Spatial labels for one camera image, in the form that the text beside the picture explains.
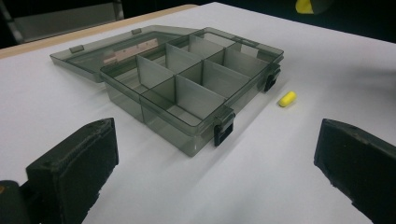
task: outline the transparent tackle box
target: transparent tackle box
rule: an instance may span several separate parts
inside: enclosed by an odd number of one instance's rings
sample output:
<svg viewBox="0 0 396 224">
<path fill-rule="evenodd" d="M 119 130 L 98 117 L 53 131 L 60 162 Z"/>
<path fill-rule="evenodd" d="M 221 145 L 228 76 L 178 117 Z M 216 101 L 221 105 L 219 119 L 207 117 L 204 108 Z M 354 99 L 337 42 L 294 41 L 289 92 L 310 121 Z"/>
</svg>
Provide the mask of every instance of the transparent tackle box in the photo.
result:
<svg viewBox="0 0 396 224">
<path fill-rule="evenodd" d="M 50 55 L 189 156 L 233 131 L 235 115 L 279 75 L 283 51 L 205 28 L 149 26 Z"/>
</svg>

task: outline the wooden table edge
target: wooden table edge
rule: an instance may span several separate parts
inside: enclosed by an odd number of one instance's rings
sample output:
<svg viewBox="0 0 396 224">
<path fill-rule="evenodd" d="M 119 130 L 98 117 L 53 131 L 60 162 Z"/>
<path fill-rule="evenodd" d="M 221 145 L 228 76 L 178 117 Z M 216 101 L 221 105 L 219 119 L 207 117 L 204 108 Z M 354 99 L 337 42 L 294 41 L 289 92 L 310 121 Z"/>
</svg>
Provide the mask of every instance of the wooden table edge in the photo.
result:
<svg viewBox="0 0 396 224">
<path fill-rule="evenodd" d="M 188 4 L 188 5 L 183 5 L 183 6 L 179 6 L 179 7 L 171 7 L 171 8 L 165 9 L 165 10 L 152 12 L 149 14 L 133 17 L 130 19 L 122 20 L 122 21 L 115 21 L 115 22 L 111 22 L 108 24 L 76 31 L 73 33 L 68 33 L 65 35 L 56 35 L 56 36 L 53 36 L 50 38 L 37 40 L 34 42 L 30 42 L 30 43 L 26 43 L 26 44 L 14 46 L 14 47 L 6 48 L 6 49 L 0 49 L 0 59 L 11 57 L 11 56 L 18 55 L 18 54 L 22 54 L 22 53 L 29 52 L 29 51 L 32 51 L 35 49 L 42 49 L 45 47 L 61 44 L 66 41 L 82 38 L 84 36 L 100 34 L 102 32 L 114 30 L 117 28 L 121 28 L 123 26 L 135 24 L 135 23 L 138 23 L 141 21 L 151 20 L 154 18 L 172 14 L 175 12 L 187 10 L 187 9 L 190 9 L 193 7 L 198 7 L 198 6 Z"/>
</svg>

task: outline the yellow foam earplug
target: yellow foam earplug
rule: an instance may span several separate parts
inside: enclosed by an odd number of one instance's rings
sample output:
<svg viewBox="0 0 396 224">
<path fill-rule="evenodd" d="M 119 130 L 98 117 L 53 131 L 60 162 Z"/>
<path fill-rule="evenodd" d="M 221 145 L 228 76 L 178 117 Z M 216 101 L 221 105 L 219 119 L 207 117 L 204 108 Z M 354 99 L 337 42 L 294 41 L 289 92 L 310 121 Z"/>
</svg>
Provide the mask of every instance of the yellow foam earplug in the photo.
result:
<svg viewBox="0 0 396 224">
<path fill-rule="evenodd" d="M 297 98 L 297 94 L 294 91 L 286 93 L 277 103 L 282 106 L 288 106 Z"/>
</svg>

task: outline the white table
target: white table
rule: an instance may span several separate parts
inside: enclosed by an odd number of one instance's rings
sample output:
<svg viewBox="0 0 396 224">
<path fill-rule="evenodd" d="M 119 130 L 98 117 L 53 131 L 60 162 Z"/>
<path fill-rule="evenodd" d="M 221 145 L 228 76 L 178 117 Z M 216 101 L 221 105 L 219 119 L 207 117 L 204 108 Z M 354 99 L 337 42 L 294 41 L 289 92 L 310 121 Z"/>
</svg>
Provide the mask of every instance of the white table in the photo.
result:
<svg viewBox="0 0 396 224">
<path fill-rule="evenodd" d="M 188 158 L 50 54 L 151 24 L 214 27 L 285 50 L 275 86 L 233 133 Z M 0 60 L 0 179 L 113 117 L 120 164 L 84 223 L 371 223 L 313 164 L 323 118 L 396 145 L 396 45 L 213 3 Z M 296 91 L 295 104 L 276 101 Z"/>
</svg>

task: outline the box latch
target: box latch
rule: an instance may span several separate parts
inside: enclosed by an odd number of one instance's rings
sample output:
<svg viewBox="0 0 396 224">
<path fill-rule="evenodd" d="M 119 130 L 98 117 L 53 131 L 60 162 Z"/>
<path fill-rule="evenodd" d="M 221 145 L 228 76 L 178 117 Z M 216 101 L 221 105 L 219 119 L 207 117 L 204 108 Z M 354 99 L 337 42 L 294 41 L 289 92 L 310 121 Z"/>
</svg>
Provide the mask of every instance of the box latch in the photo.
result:
<svg viewBox="0 0 396 224">
<path fill-rule="evenodd" d="M 234 118 L 235 113 L 231 108 L 227 108 L 220 116 L 216 117 L 214 128 L 215 147 L 218 147 L 233 131 Z"/>
</svg>

